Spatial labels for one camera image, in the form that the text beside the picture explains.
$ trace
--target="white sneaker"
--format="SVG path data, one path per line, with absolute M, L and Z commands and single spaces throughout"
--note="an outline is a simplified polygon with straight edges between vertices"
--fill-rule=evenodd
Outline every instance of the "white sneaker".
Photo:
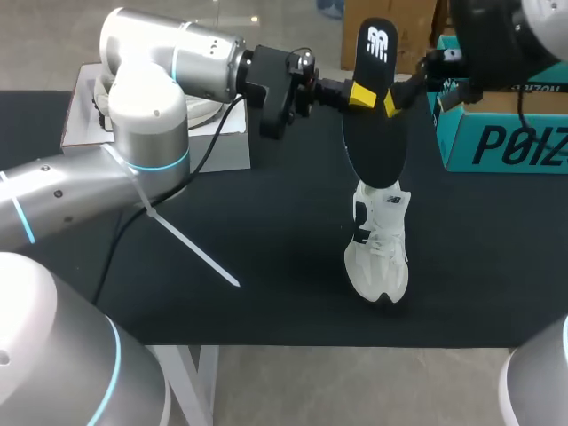
M 93 103 L 99 111 L 99 124 L 106 131 L 113 131 L 113 124 L 108 116 L 108 92 L 112 78 L 100 75 L 95 81 Z M 187 128 L 192 129 L 208 122 L 223 106 L 220 102 L 185 95 L 187 104 Z
M 405 213 L 410 193 L 398 182 L 374 189 L 359 182 L 353 195 L 356 230 L 345 250 L 345 269 L 360 296 L 370 302 L 398 302 L 408 284 Z

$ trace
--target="black insole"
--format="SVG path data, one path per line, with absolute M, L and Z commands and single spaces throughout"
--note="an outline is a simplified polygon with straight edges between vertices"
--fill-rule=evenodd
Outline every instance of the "black insole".
M 343 115 L 343 142 L 359 178 L 374 188 L 392 186 L 406 160 L 404 114 L 389 119 L 383 100 L 394 83 L 398 33 L 388 20 L 370 18 L 361 24 L 353 80 L 377 95 L 374 109 Z

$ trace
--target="gray floor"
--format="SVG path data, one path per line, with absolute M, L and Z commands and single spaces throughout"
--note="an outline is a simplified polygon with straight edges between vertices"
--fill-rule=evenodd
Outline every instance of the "gray floor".
M 241 34 L 248 44 L 311 46 L 341 78 L 341 22 L 315 0 L 0 0 L 0 90 L 71 90 L 98 60 L 118 6 L 172 14 Z M 502 426 L 496 384 L 506 350 L 225 347 L 218 426 Z

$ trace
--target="table leg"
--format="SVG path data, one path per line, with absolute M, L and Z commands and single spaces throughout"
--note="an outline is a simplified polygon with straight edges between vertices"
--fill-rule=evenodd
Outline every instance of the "table leg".
M 213 426 L 211 392 L 215 391 L 215 384 L 213 383 L 212 390 L 210 384 L 207 388 L 203 385 L 189 348 L 187 346 L 156 345 L 152 346 L 152 351 L 160 362 L 189 425 Z M 217 375 L 217 365 L 215 366 L 215 374 Z
M 213 413 L 213 406 L 215 405 L 215 385 L 217 383 L 218 364 L 219 347 L 203 345 L 199 356 L 197 375 L 203 385 L 203 391 L 205 392 L 205 398 L 209 403 L 211 413 Z

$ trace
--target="cardboard box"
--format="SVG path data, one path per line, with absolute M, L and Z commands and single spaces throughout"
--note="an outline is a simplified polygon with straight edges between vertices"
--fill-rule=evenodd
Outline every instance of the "cardboard box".
M 458 47 L 453 36 L 442 35 L 438 42 L 439 49 Z M 524 96 L 523 112 L 530 129 L 525 129 L 519 120 L 517 92 L 486 92 L 480 102 L 445 113 L 441 112 L 438 99 L 455 88 L 456 82 L 447 80 L 440 93 L 428 94 L 447 170 L 568 173 L 568 93 L 550 90 L 568 83 L 568 64 L 557 64 L 531 81 L 541 82 L 540 88 L 548 89 Z
M 397 73 L 413 74 L 429 47 L 436 0 L 347 0 L 343 16 L 342 69 L 355 66 L 357 35 L 370 17 L 391 20 L 398 30 Z
M 79 70 L 61 136 L 61 149 L 65 154 L 114 142 L 114 134 L 100 127 L 99 112 L 92 103 L 95 79 L 101 69 L 101 64 L 85 64 Z M 191 169 L 199 164 L 207 151 L 221 116 L 219 114 L 215 121 L 188 131 Z M 248 126 L 247 108 L 245 102 L 240 102 L 229 114 L 215 149 L 201 171 L 250 169 Z
M 434 18 L 432 19 L 432 33 L 430 34 L 431 47 L 436 47 L 441 35 L 455 36 L 449 3 L 449 0 L 438 0 L 436 3 Z

